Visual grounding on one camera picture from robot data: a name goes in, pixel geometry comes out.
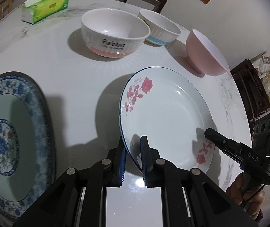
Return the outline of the person's right hand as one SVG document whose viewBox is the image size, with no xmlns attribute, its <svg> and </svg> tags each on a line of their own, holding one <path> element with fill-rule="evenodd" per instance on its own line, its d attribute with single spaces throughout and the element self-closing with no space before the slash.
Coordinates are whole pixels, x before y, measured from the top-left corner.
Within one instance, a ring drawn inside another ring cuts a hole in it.
<svg viewBox="0 0 270 227">
<path fill-rule="evenodd" d="M 241 188 L 244 183 L 243 174 L 237 175 L 235 181 L 232 182 L 226 190 L 226 194 L 237 204 L 240 205 L 243 202 L 247 202 L 249 207 L 247 208 L 247 213 L 250 216 L 257 215 L 261 210 L 262 204 L 265 200 L 265 192 L 260 187 L 255 187 L 251 190 L 243 193 Z"/>
</svg>

